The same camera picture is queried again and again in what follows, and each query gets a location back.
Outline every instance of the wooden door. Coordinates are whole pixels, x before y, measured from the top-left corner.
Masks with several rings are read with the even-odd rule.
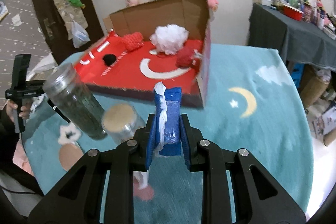
[[[90,45],[103,37],[103,31],[99,23],[92,0],[81,0],[86,7],[83,10],[89,25],[86,31],[90,41],[79,49],[73,46],[72,40],[68,40],[68,32],[64,21],[60,16],[53,0],[33,0],[35,12],[45,36],[46,43],[52,51],[56,62],[60,64],[68,56],[75,52],[86,50]]]

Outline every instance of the metal screw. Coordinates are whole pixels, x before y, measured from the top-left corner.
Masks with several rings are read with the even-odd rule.
[[[202,145],[202,146],[209,146],[209,145],[210,145],[210,142],[209,142],[208,140],[201,140],[201,141],[199,142],[199,144]]]
[[[98,154],[98,150],[97,149],[91,149],[91,150],[89,150],[89,152],[87,154],[89,155],[89,157],[94,157]]]
[[[239,150],[239,154],[243,157],[246,157],[246,156],[249,155],[249,151],[245,148],[242,148],[242,149]]]
[[[136,140],[129,140],[129,141],[127,141],[127,145],[128,146],[136,146],[137,145],[137,141]]]

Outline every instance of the cardboard box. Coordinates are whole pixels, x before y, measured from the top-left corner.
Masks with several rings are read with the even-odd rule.
[[[210,26],[207,0],[158,0],[128,7],[104,19],[110,33],[81,57],[75,68],[90,90],[142,100],[154,99],[154,84],[162,81],[167,88],[182,87],[182,105],[203,107],[205,104],[210,63]],[[150,36],[156,27],[176,24],[189,31],[189,39],[198,39],[203,58],[197,69],[182,70],[175,66],[176,56],[160,58],[149,54],[154,49]],[[120,37],[141,32],[144,46],[127,53]],[[118,57],[116,65],[106,67],[105,54]],[[142,68],[151,71],[148,76]]]

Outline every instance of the cork lid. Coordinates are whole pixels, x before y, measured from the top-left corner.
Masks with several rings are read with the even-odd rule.
[[[128,104],[119,104],[108,109],[102,119],[102,126],[106,131],[119,133],[131,130],[137,120],[134,108]]]
[[[80,147],[72,143],[62,145],[58,152],[59,162],[65,171],[69,171],[83,155]]]

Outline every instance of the green plush toy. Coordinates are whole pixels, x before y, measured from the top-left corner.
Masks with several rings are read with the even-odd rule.
[[[80,7],[82,9],[85,8],[85,5],[81,2],[81,0],[68,0],[73,6]]]

